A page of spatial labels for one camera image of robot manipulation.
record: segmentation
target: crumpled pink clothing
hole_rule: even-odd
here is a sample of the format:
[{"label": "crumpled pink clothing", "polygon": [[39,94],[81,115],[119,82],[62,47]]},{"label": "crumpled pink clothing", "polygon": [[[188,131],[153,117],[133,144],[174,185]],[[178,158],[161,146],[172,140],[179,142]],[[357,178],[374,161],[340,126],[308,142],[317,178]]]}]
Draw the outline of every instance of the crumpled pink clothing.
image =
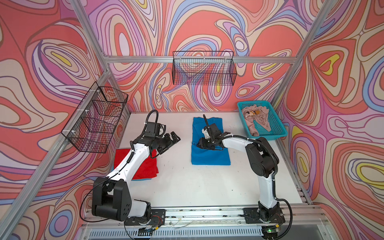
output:
[{"label": "crumpled pink clothing", "polygon": [[[257,115],[250,116],[249,112],[251,111],[260,111]],[[250,106],[242,109],[243,116],[245,118],[245,122],[248,126],[249,132],[252,136],[257,137],[259,136],[259,132],[256,130],[255,125],[253,124],[253,120],[255,120],[258,124],[260,124],[265,130],[268,132],[271,131],[271,126],[269,125],[268,121],[268,112],[269,109],[267,109],[264,106]]]}]

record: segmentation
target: patterned wall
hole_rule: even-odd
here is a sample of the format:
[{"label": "patterned wall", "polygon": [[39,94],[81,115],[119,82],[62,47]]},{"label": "patterned wall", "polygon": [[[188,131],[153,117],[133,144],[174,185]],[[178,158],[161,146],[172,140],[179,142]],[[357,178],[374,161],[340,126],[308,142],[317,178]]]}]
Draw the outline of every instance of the patterned wall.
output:
[{"label": "patterned wall", "polygon": [[[68,1],[0,1],[0,217],[100,74]],[[80,201],[108,172],[126,121],[106,154],[67,147],[12,240],[74,238]]]},{"label": "patterned wall", "polygon": [[384,236],[384,2],[340,0],[283,97],[284,145],[340,239]]},{"label": "patterned wall", "polygon": [[[294,56],[321,1],[92,1],[85,5],[107,55],[172,56],[175,50],[232,50],[237,56]],[[231,111],[270,100],[288,64],[237,64],[234,86],[174,86],[171,64],[115,63],[132,111]]]}]

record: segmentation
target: clothing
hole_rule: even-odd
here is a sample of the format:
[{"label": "clothing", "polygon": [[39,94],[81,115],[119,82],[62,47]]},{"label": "clothing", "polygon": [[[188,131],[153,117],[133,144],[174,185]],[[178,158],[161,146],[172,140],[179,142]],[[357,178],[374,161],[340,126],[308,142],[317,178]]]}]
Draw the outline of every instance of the clothing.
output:
[{"label": "clothing", "polygon": [[[113,164],[114,168],[116,168],[120,162],[127,156],[131,149],[117,149],[115,155],[115,162]],[[152,151],[152,156],[156,156],[156,150]],[[156,158],[148,158],[144,160],[144,162],[140,165],[139,169],[136,171],[132,180],[147,180],[153,177],[156,177],[159,173],[157,169],[157,160]]]},{"label": "clothing", "polygon": [[242,113],[245,119],[245,122],[248,126],[249,132],[252,136],[259,136],[259,132],[256,130],[255,124],[253,121],[255,120],[258,124],[260,124],[265,130],[268,132],[271,131],[271,126],[268,121],[268,113],[269,109],[264,106],[250,106],[242,109]]},{"label": "clothing", "polygon": [[[215,123],[219,130],[223,132],[223,119],[209,118],[208,124]],[[192,124],[192,164],[193,165],[231,165],[228,148],[222,151],[214,151],[198,148],[196,145],[200,138],[204,137],[201,130],[206,126],[204,118],[193,118]]]}]

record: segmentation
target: hanging wire basket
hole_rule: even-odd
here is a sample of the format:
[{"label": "hanging wire basket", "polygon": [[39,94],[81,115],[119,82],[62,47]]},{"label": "hanging wire basket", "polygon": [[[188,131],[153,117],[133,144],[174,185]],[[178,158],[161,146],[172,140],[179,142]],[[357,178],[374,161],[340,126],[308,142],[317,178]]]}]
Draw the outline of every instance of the hanging wire basket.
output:
[{"label": "hanging wire basket", "polygon": [[119,89],[98,86],[66,138],[80,152],[106,153],[127,101]]},{"label": "hanging wire basket", "polygon": [[231,85],[237,76],[232,51],[174,51],[174,85]]}]

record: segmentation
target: wire basket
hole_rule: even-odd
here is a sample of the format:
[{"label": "wire basket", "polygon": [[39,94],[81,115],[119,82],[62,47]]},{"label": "wire basket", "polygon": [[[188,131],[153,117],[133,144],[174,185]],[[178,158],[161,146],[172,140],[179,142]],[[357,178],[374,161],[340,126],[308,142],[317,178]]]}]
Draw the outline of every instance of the wire basket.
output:
[{"label": "wire basket", "polygon": [[[267,109],[269,109],[268,112],[268,121],[271,127],[271,131],[268,132],[265,128],[263,128],[260,124],[258,124],[255,120],[253,121],[253,124],[255,125],[256,130],[259,132],[259,136],[255,137],[252,136],[251,133],[249,132],[248,126],[245,122],[242,109],[245,107],[250,107],[250,106],[264,106]],[[244,101],[244,102],[238,102],[237,107],[239,109],[239,115],[241,122],[243,124],[244,130],[247,134],[248,138],[259,138],[259,137],[265,137],[266,140],[276,140],[280,137],[285,137],[287,136],[288,132],[285,129],[283,123],[281,122],[280,118],[277,116],[277,113],[273,109],[272,105],[268,101]]]},{"label": "wire basket", "polygon": [[174,85],[231,85],[237,76],[232,51],[174,51]]},{"label": "wire basket", "polygon": [[80,152],[106,153],[127,101],[118,89],[98,87],[66,138]]}]

